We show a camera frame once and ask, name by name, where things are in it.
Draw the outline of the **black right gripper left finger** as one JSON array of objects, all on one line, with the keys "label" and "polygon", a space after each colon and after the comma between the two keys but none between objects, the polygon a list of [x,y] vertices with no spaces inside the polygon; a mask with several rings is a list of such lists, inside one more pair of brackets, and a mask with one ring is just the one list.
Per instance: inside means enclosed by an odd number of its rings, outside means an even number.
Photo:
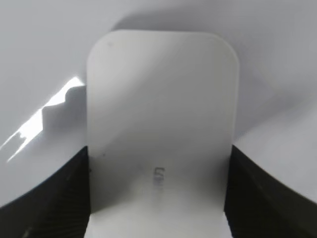
[{"label": "black right gripper left finger", "polygon": [[82,238],[91,214],[88,148],[0,209],[2,238]]}]

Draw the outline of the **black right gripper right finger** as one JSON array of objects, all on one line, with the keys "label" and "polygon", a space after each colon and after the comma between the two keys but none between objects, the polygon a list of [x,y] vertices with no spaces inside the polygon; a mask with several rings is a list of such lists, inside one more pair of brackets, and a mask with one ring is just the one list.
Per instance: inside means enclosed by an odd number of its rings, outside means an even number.
[{"label": "black right gripper right finger", "polygon": [[272,177],[236,146],[224,212],[234,238],[317,236],[317,204]]}]

